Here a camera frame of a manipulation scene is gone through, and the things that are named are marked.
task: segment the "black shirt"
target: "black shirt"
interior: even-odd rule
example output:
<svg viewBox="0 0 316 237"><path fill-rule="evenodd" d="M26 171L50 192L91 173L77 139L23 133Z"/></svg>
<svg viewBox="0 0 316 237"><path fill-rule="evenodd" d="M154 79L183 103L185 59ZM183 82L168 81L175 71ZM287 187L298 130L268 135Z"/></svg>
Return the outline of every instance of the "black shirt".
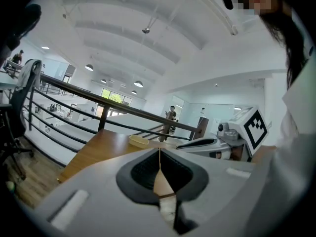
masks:
<svg viewBox="0 0 316 237"><path fill-rule="evenodd" d="M12 58L12 61L16 64L19 64L19 61L22 62L22 56L20 56L18 53L15 54Z"/></svg>

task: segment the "white strip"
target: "white strip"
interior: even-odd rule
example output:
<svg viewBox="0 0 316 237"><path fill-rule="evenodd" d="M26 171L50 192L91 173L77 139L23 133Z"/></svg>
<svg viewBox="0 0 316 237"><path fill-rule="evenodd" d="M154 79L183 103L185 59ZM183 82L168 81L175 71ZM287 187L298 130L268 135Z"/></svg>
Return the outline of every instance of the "white strip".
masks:
<svg viewBox="0 0 316 237"><path fill-rule="evenodd" d="M87 200L89 194L84 190L78 190L75 195L66 203L59 213L52 219L51 224L61 231L65 231L79 209Z"/></svg>
<svg viewBox="0 0 316 237"><path fill-rule="evenodd" d="M243 177L243 178L249 178L249 176L251 175L250 172L237 170L234 168L228 168L228 169L226 169L226 172L229 173L230 175Z"/></svg>

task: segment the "wooden floor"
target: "wooden floor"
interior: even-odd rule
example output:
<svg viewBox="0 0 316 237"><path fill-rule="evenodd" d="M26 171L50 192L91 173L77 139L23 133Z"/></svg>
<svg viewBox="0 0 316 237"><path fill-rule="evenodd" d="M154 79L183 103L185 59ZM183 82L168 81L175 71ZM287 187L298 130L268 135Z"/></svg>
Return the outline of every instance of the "wooden floor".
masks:
<svg viewBox="0 0 316 237"><path fill-rule="evenodd" d="M34 157L28 153L14 154L16 160L23 167L26 179L23 181L12 164L12 159L7 158L7 177L15 183L15 195L24 204L35 208L59 183L58 176L64 170L46 156L34 149L26 139L20 139L23 148L32 148Z"/></svg>

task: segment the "chair backrest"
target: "chair backrest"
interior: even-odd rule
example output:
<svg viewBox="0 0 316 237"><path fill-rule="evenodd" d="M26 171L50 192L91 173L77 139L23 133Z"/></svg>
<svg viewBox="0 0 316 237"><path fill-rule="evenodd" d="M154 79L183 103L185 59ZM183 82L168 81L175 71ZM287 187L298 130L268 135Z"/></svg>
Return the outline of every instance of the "chair backrest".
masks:
<svg viewBox="0 0 316 237"><path fill-rule="evenodd" d="M26 131L26 123L23 117L23 104L28 92L34 84L36 75L38 74L38 69L40 68L41 61L35 62L33 64L26 86L21 90L15 90L10 99L10 104L12 105L12 112L9 113L9 122L14 138L22 136Z"/></svg>

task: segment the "long dark hair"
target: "long dark hair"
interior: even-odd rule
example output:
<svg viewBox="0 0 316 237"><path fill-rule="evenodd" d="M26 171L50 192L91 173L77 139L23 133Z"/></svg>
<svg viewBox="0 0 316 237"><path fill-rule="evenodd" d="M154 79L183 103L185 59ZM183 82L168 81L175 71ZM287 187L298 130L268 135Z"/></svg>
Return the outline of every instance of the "long dark hair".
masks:
<svg viewBox="0 0 316 237"><path fill-rule="evenodd" d="M292 18L282 12L282 2L280 2L278 11L260 15L260 18L272 37L285 47L287 56L287 88L289 88L306 62L303 36Z"/></svg>

